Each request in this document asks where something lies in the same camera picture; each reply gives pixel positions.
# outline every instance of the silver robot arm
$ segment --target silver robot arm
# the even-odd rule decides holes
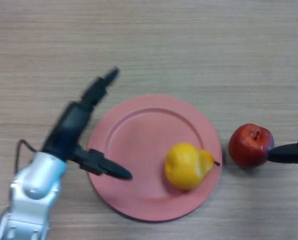
[[[49,211],[61,191],[64,161],[37,152],[10,185],[10,207],[0,217],[0,240],[46,240]]]
[[[118,75],[114,69],[99,77],[83,94],[80,101],[71,102],[58,119],[40,151],[28,143],[19,142],[15,177],[10,185],[10,206],[0,216],[0,240],[46,240],[49,231],[49,212],[61,191],[61,177],[66,161],[96,175],[106,174],[122,180],[131,180],[132,174],[122,166],[106,159],[104,154],[84,150],[78,144],[94,107],[106,95]],[[30,164],[18,169],[19,146],[25,143],[35,152]]]

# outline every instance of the pink plate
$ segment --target pink plate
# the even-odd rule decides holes
[[[212,153],[215,166],[196,189],[181,192],[164,178],[164,158],[177,143],[191,143]],[[165,95],[144,95],[112,108],[95,127],[88,148],[127,168],[133,180],[89,174],[100,197],[130,218],[160,222],[198,208],[216,186],[222,149],[209,120],[194,106]]]

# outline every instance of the wood grain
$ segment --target wood grain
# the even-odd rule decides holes
[[[298,240],[298,165],[246,173],[226,153],[246,122],[276,145],[298,141],[298,0],[0,0],[0,212],[16,141],[38,148],[67,102],[114,65],[120,79],[83,144],[115,104],[169,94],[208,116],[227,164],[202,207],[163,224],[113,213],[69,164],[51,240]]]

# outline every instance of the black cable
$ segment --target black cable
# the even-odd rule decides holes
[[[20,149],[21,149],[22,144],[25,145],[33,153],[37,152],[37,150],[34,149],[26,140],[24,140],[24,139],[19,140],[19,142],[17,144],[17,148],[16,148],[16,153],[15,153],[14,175],[16,175],[19,170],[19,156],[20,156]]]

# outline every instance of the apple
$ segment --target apple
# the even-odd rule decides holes
[[[263,165],[272,148],[274,148],[272,133],[253,123],[244,124],[236,129],[228,145],[231,158],[244,169]]]

